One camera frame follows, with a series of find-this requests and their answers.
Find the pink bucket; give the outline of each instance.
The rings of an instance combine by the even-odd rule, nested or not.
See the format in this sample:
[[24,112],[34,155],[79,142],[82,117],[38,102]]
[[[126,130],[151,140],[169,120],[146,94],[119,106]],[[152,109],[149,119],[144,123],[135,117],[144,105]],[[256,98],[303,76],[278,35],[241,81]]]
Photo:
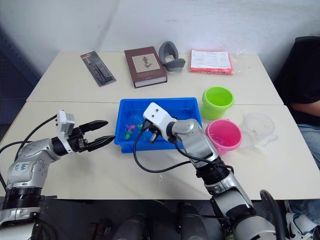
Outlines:
[[206,127],[205,134],[221,156],[235,150],[242,141],[242,133],[239,127],[226,119],[211,122]]

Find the plastic bag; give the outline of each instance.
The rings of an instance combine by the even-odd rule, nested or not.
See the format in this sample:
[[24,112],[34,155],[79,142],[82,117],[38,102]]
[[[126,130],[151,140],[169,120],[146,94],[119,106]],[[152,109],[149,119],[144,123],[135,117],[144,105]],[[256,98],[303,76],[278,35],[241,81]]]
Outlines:
[[196,73],[228,74],[241,72],[245,55],[237,51],[230,54],[224,50],[192,49],[189,70]]

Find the sneaker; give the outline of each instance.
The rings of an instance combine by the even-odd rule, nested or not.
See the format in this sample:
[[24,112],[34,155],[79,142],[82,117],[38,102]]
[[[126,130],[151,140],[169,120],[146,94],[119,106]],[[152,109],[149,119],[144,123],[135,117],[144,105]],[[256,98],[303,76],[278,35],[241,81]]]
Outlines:
[[300,214],[288,212],[285,215],[286,227],[289,232],[290,240],[312,240],[313,232],[302,233],[298,226],[295,224],[295,219],[299,217]]
[[294,211],[293,211],[292,208],[290,207],[289,200],[284,200],[284,206],[285,206],[285,211],[286,211],[287,213],[294,213]]

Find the black package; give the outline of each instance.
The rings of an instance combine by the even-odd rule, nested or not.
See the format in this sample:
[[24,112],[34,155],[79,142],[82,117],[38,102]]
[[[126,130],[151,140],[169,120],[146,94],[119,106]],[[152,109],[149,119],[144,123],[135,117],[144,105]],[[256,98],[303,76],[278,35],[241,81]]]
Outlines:
[[99,86],[116,81],[115,77],[100,59],[96,51],[88,52],[80,57]]

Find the blue plastic tray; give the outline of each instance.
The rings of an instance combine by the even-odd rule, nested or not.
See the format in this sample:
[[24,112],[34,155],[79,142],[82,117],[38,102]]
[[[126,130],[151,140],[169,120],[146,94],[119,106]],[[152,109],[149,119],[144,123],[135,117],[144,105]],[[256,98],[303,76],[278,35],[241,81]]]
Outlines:
[[[172,117],[177,117],[178,120],[196,119],[202,126],[198,102],[194,97],[122,99],[119,106],[114,139],[114,143],[121,146],[122,153],[133,153],[134,142],[139,133],[139,129],[136,127],[132,131],[133,133],[130,136],[130,139],[125,140],[126,125],[137,126],[142,124],[144,121],[143,113],[152,102],[158,104]],[[156,139],[154,144],[149,143],[151,136],[151,132],[144,132],[136,145],[136,150],[175,149],[175,145],[165,141],[161,136]]]

